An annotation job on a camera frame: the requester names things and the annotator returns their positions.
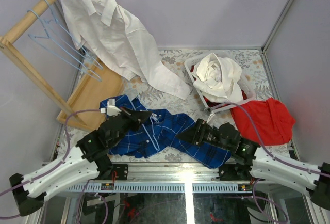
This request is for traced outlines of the blue plaid shirt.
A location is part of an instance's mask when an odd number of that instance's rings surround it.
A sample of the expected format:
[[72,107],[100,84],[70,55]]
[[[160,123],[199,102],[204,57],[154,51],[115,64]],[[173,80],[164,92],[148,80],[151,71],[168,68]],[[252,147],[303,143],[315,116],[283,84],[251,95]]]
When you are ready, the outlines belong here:
[[151,109],[152,116],[137,131],[130,131],[109,150],[110,155],[149,158],[171,147],[190,156],[210,169],[217,169],[229,160],[231,153],[207,143],[199,146],[182,141],[176,135],[193,127],[186,114],[171,114],[166,109]]

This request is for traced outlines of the red black plaid shirt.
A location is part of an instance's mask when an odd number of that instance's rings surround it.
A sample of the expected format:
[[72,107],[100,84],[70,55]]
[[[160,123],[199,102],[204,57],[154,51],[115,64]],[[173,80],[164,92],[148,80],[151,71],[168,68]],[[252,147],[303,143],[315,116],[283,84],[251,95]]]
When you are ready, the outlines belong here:
[[[194,65],[192,65],[192,66],[185,65],[185,69],[189,75],[189,79],[192,81],[192,83],[194,83],[196,80],[196,78],[192,75]],[[241,75],[241,78],[238,81],[238,85],[241,89],[243,100],[236,102],[236,104],[243,105],[249,101],[255,100],[256,93],[253,90],[252,86],[250,85],[245,74]],[[214,110],[215,112],[219,112],[219,111],[234,108],[232,105],[229,104],[229,100],[222,101],[221,103],[212,102],[209,98],[205,97],[199,89],[195,88],[195,90],[197,91],[197,94],[199,95],[203,105],[205,106],[205,108],[207,110]]]

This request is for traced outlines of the white long-sleeve shirt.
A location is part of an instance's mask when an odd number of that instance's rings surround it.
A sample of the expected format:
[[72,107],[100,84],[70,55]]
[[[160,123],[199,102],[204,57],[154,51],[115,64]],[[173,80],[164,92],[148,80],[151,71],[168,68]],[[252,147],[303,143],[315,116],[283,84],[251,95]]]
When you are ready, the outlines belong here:
[[229,100],[236,103],[243,100],[238,85],[242,69],[229,57],[211,53],[194,65],[192,75],[196,78],[194,87],[212,102]]

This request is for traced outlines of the light blue wire hanger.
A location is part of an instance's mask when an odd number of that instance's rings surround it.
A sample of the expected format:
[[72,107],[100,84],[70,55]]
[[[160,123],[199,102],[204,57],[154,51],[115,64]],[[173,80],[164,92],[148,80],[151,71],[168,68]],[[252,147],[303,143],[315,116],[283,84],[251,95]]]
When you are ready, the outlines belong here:
[[33,14],[34,17],[40,22],[44,34],[43,35],[33,35],[28,34],[28,37],[45,49],[47,52],[52,55],[58,57],[60,60],[66,62],[70,66],[74,67],[76,70],[80,71],[82,74],[93,78],[97,81],[101,81],[102,78],[99,74],[97,74],[93,69],[84,64],[84,60],[93,61],[93,64],[99,68],[103,69],[99,62],[96,62],[96,59],[91,57],[86,50],[80,52],[75,49],[74,46],[70,45],[64,38],[60,35],[59,32],[55,31],[53,25],[56,24],[60,27],[62,31],[66,34],[69,32],[57,21],[54,19],[46,20],[41,18],[35,11],[28,10],[28,14]]

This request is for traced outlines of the blue hanger of white shirt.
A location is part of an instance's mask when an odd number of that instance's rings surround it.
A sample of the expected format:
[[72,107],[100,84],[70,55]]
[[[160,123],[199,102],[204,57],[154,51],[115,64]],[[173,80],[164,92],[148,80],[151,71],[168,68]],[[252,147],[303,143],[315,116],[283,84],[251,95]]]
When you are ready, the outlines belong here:
[[[75,69],[78,69],[80,72],[100,80],[101,78],[98,76],[95,70],[92,69],[93,66],[95,66],[100,70],[104,69],[101,63],[97,60],[96,55],[93,54],[89,49],[87,49],[83,45],[79,45],[79,47],[76,48],[75,44],[78,42],[78,40],[69,32],[69,29],[58,19],[51,4],[47,0],[42,0],[42,1],[44,1],[47,4],[51,12],[52,18],[44,19],[39,14],[37,14],[36,17],[40,21],[44,29],[44,35],[43,36],[29,35],[29,38],[33,40],[35,43],[39,44],[42,48],[44,48],[51,54],[57,56],[59,59],[65,61],[69,65],[73,66]],[[69,43],[68,41],[66,41],[60,35],[60,33],[55,30],[55,26],[63,30],[71,38],[72,42]],[[46,45],[40,42],[41,39],[49,40],[55,45],[57,45],[70,58],[74,59],[74,61],[77,62],[77,65],[68,61],[68,59],[64,58],[62,55],[59,55],[55,51],[47,48]]]

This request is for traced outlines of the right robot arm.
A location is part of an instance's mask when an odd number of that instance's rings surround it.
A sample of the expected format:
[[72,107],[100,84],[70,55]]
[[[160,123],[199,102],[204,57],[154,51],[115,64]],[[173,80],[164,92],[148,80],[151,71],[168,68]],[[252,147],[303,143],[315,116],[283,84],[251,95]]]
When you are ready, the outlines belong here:
[[315,205],[329,210],[329,164],[321,166],[272,153],[241,136],[230,123],[219,128],[198,119],[193,127],[177,135],[192,145],[209,144],[231,153],[238,163],[235,174],[241,180],[250,176],[273,181],[308,196]]

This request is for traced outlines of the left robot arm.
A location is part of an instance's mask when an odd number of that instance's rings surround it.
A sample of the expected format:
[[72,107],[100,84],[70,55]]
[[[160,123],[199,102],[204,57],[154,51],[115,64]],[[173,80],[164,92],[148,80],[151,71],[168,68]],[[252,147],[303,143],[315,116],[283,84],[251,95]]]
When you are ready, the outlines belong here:
[[120,107],[63,156],[30,174],[12,175],[9,181],[19,216],[36,212],[53,196],[75,184],[109,179],[113,173],[109,150],[129,131],[138,131],[151,115],[150,111]]

